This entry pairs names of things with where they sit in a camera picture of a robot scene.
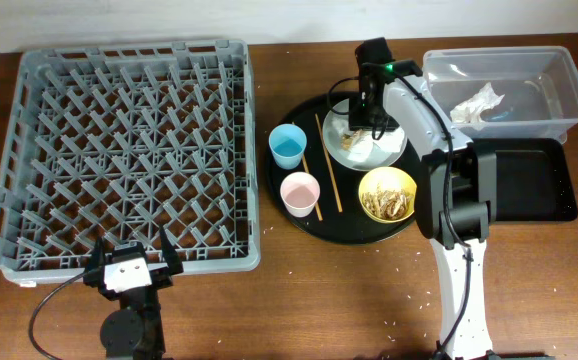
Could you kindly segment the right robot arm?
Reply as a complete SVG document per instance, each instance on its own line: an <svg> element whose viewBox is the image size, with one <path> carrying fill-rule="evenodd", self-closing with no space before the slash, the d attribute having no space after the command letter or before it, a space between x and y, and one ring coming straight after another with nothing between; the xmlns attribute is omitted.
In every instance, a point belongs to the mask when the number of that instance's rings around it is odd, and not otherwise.
<svg viewBox="0 0 578 360"><path fill-rule="evenodd" d="M354 52L358 96L351 117L385 132L394 120L418 155L414 200L439 276L442 321L436 359L493 359L485 315L484 256L496 219L497 158L458 130L433 99L422 69L393 58L383 38Z"/></svg>

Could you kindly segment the light blue plastic cup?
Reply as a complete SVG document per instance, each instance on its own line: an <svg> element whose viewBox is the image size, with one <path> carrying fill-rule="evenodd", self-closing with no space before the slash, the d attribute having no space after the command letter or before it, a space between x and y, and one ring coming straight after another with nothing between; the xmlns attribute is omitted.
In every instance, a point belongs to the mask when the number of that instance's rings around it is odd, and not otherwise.
<svg viewBox="0 0 578 360"><path fill-rule="evenodd" d="M282 169L291 170L301 163L307 137L300 127L281 124L271 131L268 145L275 163Z"/></svg>

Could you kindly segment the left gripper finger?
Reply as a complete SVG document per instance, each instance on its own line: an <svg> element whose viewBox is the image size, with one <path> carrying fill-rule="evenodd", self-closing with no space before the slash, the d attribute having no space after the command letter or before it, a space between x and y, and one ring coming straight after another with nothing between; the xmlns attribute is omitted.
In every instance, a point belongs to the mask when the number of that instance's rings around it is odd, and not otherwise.
<svg viewBox="0 0 578 360"><path fill-rule="evenodd" d="M88 270L99 272L105 266L105 250L101 237L96 239L94 249L88 262Z"/></svg>
<svg viewBox="0 0 578 360"><path fill-rule="evenodd" d="M167 264L169 273L171 275L181 274L183 272L182 261L178 256L175 247L170 242L166 230L163 227L159 228L159 236L162 255Z"/></svg>

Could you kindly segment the white paper tissue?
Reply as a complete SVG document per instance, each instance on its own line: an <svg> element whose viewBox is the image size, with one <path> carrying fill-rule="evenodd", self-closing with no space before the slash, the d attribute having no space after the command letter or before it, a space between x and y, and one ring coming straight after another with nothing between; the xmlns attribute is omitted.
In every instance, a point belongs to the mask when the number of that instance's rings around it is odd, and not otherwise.
<svg viewBox="0 0 578 360"><path fill-rule="evenodd" d="M483 122L482 113L497 107L505 95L497 95L490 82L486 83L471 98L456 105L450 111L454 123L470 124Z"/></svg>

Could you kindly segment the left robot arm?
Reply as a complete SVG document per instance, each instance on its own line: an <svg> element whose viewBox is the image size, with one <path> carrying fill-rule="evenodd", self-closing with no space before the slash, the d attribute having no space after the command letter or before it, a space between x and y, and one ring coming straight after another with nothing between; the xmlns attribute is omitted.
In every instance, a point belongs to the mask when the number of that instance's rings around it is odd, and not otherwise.
<svg viewBox="0 0 578 360"><path fill-rule="evenodd" d="M106 254L102 240L96 240L84 283L120 304L100 329L108 359L161 360L166 352L158 291L172 286L172 277L184 268L163 227L159 238L166 265L157 269L148 266L145 248L138 241Z"/></svg>

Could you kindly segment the wooden chopstick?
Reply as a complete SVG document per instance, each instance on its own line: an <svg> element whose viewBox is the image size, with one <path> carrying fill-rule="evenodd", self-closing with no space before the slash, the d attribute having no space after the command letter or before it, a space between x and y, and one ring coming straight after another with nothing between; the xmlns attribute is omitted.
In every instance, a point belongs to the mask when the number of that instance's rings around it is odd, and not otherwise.
<svg viewBox="0 0 578 360"><path fill-rule="evenodd" d="M307 141L304 141L300 153L303 172L292 173L283 182L285 185L284 201L291 215L303 218L315 211L317 219L322 221L323 215L318 204L320 185L309 172L308 163L304 155L306 148Z"/></svg>
<svg viewBox="0 0 578 360"><path fill-rule="evenodd" d="M340 199L340 195L339 195L339 191L338 191L338 186L337 186L337 181L335 178L335 173L333 171L333 167L331 164L331 160L330 160L330 155L329 152L326 148L325 142L324 142L324 136L323 136L323 130L322 130L322 126L321 126L321 122L320 122L320 118L319 115L317 113L314 114L314 118L315 118L315 122L316 122L316 128L318 130L318 134L319 134L319 139L321 142L321 146L323 149L323 154L325 157L325 162L327 165L327 169L328 169L328 174L330 177L330 181L331 181L331 185L332 185L332 190L333 190L333 194L334 194L334 199L336 202L336 206L337 206L337 210L339 213L343 212L343 207L342 207L342 203L341 203L341 199Z"/></svg>

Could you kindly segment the pink plastic cup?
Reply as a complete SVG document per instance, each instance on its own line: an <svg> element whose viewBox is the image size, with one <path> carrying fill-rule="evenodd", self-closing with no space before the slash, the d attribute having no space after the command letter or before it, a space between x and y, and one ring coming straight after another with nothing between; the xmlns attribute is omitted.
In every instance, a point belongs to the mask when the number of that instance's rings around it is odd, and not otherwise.
<svg viewBox="0 0 578 360"><path fill-rule="evenodd" d="M303 218L313 211L320 196L320 185L311 174L294 172L282 181L280 195L287 211Z"/></svg>

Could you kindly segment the grey round plate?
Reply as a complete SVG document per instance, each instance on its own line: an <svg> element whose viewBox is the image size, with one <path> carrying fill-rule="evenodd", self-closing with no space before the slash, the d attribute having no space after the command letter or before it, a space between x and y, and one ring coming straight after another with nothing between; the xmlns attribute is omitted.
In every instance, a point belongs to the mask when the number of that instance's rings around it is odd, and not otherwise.
<svg viewBox="0 0 578 360"><path fill-rule="evenodd" d="M347 112L349 100L338 102L334 109ZM349 128L347 115L329 111L322 125L324 145L328 153L341 165L356 171L370 171L390 166L404 153L407 137L402 128L385 132L379 140L372 137L372 130Z"/></svg>

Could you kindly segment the brown food scraps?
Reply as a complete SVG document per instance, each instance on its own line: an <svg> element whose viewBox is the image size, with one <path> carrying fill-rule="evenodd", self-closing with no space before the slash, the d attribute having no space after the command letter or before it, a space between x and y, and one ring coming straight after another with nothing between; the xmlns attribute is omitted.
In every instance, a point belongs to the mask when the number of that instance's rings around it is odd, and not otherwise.
<svg viewBox="0 0 578 360"><path fill-rule="evenodd" d="M403 189L382 190L380 186L373 192L365 192L360 200L368 213L380 220L396 221L405 217L413 196Z"/></svg>

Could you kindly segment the yellow bowl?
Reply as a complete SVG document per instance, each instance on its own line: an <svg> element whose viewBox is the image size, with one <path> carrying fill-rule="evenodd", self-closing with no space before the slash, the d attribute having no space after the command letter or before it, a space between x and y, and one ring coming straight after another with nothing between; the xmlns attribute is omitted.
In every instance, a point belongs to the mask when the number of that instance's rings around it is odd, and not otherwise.
<svg viewBox="0 0 578 360"><path fill-rule="evenodd" d="M405 217L401 220L396 221L384 221L380 220L368 213L368 211L362 205L360 200L360 196L365 192L373 192L376 188L380 186L382 190L387 189L403 189L410 193L413 196L413 199L410 202L408 212ZM358 197L361 203L361 206L364 212L374 221L384 224L391 224L391 223L398 223L404 220L409 220L412 218L414 214L414 203L415 203L415 193L417 190L417 184L415 183L414 179L405 171L396 168L396 167L379 167L369 171L367 174L364 175L362 178L359 188L358 188Z"/></svg>

